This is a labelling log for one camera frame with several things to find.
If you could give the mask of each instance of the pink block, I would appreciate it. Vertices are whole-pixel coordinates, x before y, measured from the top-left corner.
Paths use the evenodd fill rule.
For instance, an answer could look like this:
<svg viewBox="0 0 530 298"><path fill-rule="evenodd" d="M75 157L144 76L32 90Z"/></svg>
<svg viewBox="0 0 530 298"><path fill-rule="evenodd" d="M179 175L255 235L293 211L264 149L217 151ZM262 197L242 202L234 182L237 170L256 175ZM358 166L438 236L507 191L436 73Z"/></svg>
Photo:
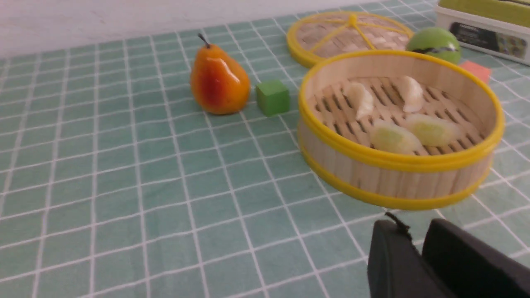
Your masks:
<svg viewBox="0 0 530 298"><path fill-rule="evenodd" d="M486 84L490 82L491 69L471 61L460 64L460 67L474 74Z"/></svg>

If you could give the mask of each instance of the bamboo steamer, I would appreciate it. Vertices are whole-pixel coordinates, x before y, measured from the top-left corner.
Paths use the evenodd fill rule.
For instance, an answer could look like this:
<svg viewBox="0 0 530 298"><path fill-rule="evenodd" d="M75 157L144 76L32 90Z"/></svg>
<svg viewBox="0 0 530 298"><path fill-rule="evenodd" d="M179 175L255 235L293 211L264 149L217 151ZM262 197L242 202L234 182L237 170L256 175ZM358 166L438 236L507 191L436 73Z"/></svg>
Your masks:
<svg viewBox="0 0 530 298"><path fill-rule="evenodd" d="M377 14L352 11L307 16L287 32L291 56L312 67L327 58L363 50L404 50L413 32L407 26Z"/></svg>
<svg viewBox="0 0 530 298"><path fill-rule="evenodd" d="M419 113L456 123L463 136L415 155L373 149L374 119L403 124L403 100L394 80L407 75L424 90ZM372 115L356 120L343 94L349 82L372 93ZM342 54L315 65L299 93L298 139L310 167L327 183L362 201L397 209L447 206L472 194L487 177L502 139L504 114L491 89L463 68L408 51Z"/></svg>

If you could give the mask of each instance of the green apple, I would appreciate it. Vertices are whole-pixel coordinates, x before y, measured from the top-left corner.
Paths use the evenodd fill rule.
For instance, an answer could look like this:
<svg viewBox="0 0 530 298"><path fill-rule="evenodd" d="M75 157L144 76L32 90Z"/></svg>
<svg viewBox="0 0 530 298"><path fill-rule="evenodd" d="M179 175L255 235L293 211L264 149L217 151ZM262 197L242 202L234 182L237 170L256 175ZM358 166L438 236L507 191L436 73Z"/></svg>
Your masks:
<svg viewBox="0 0 530 298"><path fill-rule="evenodd" d="M406 50L440 58L453 64L458 64L462 55L456 37L439 27L416 32L409 40Z"/></svg>

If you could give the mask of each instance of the label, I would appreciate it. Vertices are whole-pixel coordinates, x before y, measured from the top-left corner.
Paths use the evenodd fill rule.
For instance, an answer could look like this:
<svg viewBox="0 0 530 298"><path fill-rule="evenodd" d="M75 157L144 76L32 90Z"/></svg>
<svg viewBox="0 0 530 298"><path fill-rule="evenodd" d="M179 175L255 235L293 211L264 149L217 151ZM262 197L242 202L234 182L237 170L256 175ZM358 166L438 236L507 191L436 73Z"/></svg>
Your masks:
<svg viewBox="0 0 530 298"><path fill-rule="evenodd" d="M450 32L456 36L458 41L468 45L499 52L519 59L523 59L526 54L526 40L519 37L457 22L451 24Z"/></svg>

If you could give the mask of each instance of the pear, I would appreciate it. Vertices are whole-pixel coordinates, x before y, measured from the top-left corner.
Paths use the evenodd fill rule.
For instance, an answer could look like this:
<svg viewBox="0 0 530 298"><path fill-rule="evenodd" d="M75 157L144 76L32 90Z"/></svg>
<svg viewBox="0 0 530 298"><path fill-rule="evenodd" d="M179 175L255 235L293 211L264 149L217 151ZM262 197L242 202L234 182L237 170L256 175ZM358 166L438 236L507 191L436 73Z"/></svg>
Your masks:
<svg viewBox="0 0 530 298"><path fill-rule="evenodd" d="M250 94L250 80L245 69L219 46L205 43L195 57L191 70L191 92L207 112L227 115L240 111Z"/></svg>

